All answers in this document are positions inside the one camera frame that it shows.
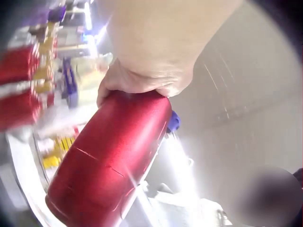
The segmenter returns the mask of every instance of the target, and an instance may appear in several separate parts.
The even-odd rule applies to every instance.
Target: red metal canister
[[[51,212],[69,227],[119,223],[170,117],[168,98],[156,91],[113,91],[58,168],[45,198]]]

